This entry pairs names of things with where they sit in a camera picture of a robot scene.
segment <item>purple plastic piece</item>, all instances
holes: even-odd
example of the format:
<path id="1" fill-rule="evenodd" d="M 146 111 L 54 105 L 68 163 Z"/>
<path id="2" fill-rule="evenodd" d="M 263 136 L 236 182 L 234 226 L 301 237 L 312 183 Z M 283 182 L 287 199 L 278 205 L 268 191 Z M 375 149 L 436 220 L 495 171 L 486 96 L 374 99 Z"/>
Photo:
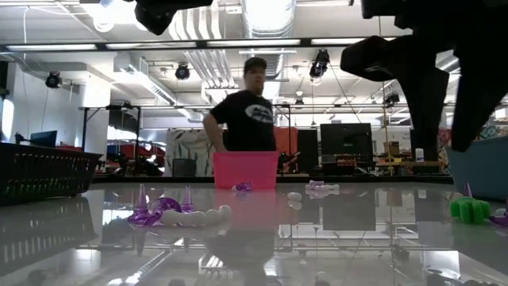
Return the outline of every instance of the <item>purple plastic piece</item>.
<path id="1" fill-rule="evenodd" d="M 466 196 L 472 198 L 473 194 L 471 193 L 471 188 L 469 187 L 469 183 L 467 181 L 464 182 L 464 191 L 466 193 Z"/>
<path id="2" fill-rule="evenodd" d="M 491 220 L 491 222 L 499 224 L 500 226 L 508 226 L 508 199 L 506 200 L 506 211 L 504 216 L 500 217 L 491 216 L 489 219 Z"/>
<path id="3" fill-rule="evenodd" d="M 250 183 L 240 183 L 234 188 L 236 191 L 252 191 L 252 185 Z"/>
<path id="4" fill-rule="evenodd" d="M 136 226 L 161 225 L 160 218 L 162 213 L 167 210 L 182 212 L 182 207 L 172 198 L 159 198 L 153 201 L 148 208 L 144 185 L 141 184 L 134 213 L 127 218 L 127 221 Z"/>
<path id="5" fill-rule="evenodd" d="M 185 187 L 185 197 L 183 198 L 182 212 L 183 213 L 194 212 L 194 205 L 192 204 L 192 191 L 189 186 Z"/>

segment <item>pink bin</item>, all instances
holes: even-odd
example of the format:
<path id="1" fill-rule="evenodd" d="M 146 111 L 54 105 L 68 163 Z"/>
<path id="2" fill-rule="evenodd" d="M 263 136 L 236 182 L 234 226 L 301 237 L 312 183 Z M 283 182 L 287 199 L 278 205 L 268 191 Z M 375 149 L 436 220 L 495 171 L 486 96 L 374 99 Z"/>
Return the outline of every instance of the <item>pink bin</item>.
<path id="1" fill-rule="evenodd" d="M 250 183 L 254 190 L 275 190 L 278 162 L 277 152 L 214 153 L 215 187 Z"/>

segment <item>cardboard box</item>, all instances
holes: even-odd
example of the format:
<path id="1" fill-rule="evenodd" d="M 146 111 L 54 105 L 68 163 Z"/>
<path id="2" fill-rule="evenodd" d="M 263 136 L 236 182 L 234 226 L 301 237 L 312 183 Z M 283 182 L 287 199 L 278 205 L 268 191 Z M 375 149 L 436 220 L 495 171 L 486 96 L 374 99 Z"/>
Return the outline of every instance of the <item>cardboard box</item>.
<path id="1" fill-rule="evenodd" d="M 398 147 L 398 141 L 390 141 L 383 142 L 384 152 L 388 154 L 388 148 L 390 148 L 390 155 L 398 155 L 400 154 L 400 149 Z"/>

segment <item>white logo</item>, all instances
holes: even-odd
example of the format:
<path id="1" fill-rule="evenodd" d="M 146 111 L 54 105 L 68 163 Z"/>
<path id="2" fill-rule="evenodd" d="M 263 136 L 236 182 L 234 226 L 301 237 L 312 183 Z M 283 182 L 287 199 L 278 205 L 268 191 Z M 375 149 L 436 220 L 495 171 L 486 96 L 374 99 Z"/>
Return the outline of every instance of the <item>white logo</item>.
<path id="1" fill-rule="evenodd" d="M 250 118 L 263 123 L 273 124 L 273 118 L 271 117 L 271 110 L 265 106 L 259 104 L 252 104 L 245 108 L 245 113 Z"/>

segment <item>black basket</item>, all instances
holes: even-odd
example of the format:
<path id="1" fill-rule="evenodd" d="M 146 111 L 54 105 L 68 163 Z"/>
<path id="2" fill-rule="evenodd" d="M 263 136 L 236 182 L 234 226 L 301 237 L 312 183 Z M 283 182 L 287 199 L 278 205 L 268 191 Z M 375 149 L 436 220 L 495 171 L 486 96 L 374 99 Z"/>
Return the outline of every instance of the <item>black basket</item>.
<path id="1" fill-rule="evenodd" d="M 0 143 L 0 205 L 88 190 L 100 154 Z"/>

